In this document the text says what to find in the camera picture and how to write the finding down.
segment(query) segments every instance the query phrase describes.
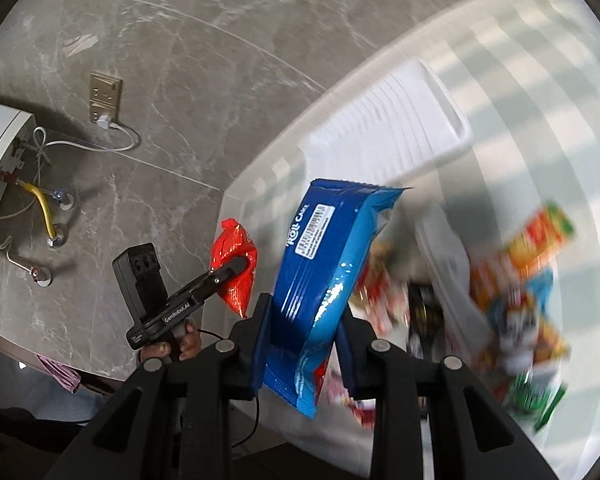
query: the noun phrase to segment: red snack package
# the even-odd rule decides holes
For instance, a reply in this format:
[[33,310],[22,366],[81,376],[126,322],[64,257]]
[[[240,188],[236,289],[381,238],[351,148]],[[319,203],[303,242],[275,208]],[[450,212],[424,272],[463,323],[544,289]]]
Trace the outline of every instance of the red snack package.
[[235,221],[235,218],[222,220],[220,225],[222,232],[211,247],[209,268],[217,270],[234,256],[247,257],[249,260],[247,270],[227,282],[218,293],[231,310],[240,314],[242,318],[246,318],[258,261],[258,250],[247,231]]

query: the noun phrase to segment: barcode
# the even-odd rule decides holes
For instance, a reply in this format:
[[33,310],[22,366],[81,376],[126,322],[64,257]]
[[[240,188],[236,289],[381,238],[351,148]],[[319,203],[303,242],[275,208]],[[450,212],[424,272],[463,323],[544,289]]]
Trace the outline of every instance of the barcode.
[[309,222],[302,232],[300,241],[296,245],[296,254],[304,256],[309,260],[314,259],[334,211],[335,207],[332,205],[316,205],[311,218],[309,218]]

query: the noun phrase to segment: white tray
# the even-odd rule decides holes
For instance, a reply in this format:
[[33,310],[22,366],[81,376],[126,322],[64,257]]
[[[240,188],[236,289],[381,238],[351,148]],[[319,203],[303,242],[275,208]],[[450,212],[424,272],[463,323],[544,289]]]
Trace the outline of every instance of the white tray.
[[387,73],[307,135],[306,175],[386,185],[457,155],[472,138],[467,118],[419,59]]

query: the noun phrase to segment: white plastic bag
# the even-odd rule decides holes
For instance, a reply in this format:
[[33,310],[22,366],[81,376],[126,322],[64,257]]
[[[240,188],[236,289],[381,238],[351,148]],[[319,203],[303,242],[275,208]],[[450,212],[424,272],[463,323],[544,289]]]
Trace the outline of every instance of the white plastic bag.
[[493,340],[487,317],[469,296],[469,258],[439,205],[415,223],[420,253],[445,316],[446,346],[466,364],[475,363]]

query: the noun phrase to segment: yellow hose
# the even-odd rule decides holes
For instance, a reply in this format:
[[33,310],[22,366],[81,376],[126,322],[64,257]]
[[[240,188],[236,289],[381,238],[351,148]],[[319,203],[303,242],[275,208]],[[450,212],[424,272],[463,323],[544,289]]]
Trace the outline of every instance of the yellow hose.
[[54,224],[52,222],[51,210],[49,209],[49,204],[46,202],[44,193],[40,191],[40,188],[30,184],[29,182],[23,182],[18,179],[17,184],[18,186],[22,186],[25,190],[29,191],[38,199],[38,202],[40,202],[40,207],[42,208],[42,215],[45,217],[46,232],[51,240],[56,238],[56,229],[54,228]]

